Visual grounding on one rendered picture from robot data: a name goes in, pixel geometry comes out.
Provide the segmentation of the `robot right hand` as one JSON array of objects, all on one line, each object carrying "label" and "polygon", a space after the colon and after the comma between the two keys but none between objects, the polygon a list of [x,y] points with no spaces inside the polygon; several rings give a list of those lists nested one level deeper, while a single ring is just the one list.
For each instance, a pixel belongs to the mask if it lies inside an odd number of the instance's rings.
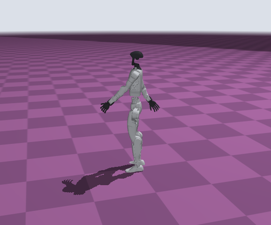
[{"label": "robot right hand", "polygon": [[[148,103],[149,103],[149,105],[150,105],[150,110],[151,110],[151,107],[153,108],[153,110],[154,110],[154,112],[155,112],[155,109],[156,109],[156,111],[157,111],[157,109],[158,109],[158,107],[159,107],[159,105],[158,104],[156,104],[156,102],[155,101],[153,101],[152,100],[152,98],[149,96],[149,98],[151,99],[150,101],[147,101]],[[158,106],[158,107],[157,107]],[[155,109],[154,109],[155,108]]]}]

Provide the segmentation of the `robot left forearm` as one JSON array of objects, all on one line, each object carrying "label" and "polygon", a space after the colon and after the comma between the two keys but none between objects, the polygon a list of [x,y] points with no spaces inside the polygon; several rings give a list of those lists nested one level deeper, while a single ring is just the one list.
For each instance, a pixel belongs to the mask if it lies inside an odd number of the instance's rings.
[{"label": "robot left forearm", "polygon": [[110,104],[112,104],[113,102],[117,101],[120,97],[123,96],[123,94],[125,93],[126,88],[125,87],[121,87],[119,91],[117,91],[117,93],[108,101]]}]

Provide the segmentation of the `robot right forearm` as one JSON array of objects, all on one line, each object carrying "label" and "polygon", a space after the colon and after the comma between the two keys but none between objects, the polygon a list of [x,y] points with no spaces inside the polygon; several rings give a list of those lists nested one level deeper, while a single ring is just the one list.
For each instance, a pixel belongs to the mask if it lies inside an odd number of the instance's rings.
[{"label": "robot right forearm", "polygon": [[142,92],[142,95],[143,97],[147,100],[147,101],[150,101],[151,99],[149,98],[149,95],[146,91],[146,87],[144,86],[144,88],[141,89],[141,92]]}]

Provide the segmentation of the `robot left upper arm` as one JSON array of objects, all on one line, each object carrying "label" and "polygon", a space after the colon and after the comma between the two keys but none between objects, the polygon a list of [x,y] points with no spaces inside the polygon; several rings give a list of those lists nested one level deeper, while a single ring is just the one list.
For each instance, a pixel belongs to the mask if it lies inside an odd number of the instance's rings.
[{"label": "robot left upper arm", "polygon": [[126,82],[126,86],[121,86],[121,87],[125,87],[127,92],[129,90],[129,88],[131,87],[131,85],[134,83],[135,80],[137,80],[139,77],[139,73],[137,71],[133,71],[129,77],[129,79]]}]

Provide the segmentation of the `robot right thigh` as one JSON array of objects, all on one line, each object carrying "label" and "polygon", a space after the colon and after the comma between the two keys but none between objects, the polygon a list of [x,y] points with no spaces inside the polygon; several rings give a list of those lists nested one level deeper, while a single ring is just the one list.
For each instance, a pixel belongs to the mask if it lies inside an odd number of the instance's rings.
[{"label": "robot right thigh", "polygon": [[[136,122],[137,122],[137,129],[138,129],[138,124],[139,124],[139,119],[135,119],[136,120]],[[139,131],[137,131],[137,129],[136,129],[136,136],[139,136],[141,139],[142,139],[142,137],[143,137],[143,135],[142,135],[142,133],[141,132],[139,132]]]}]

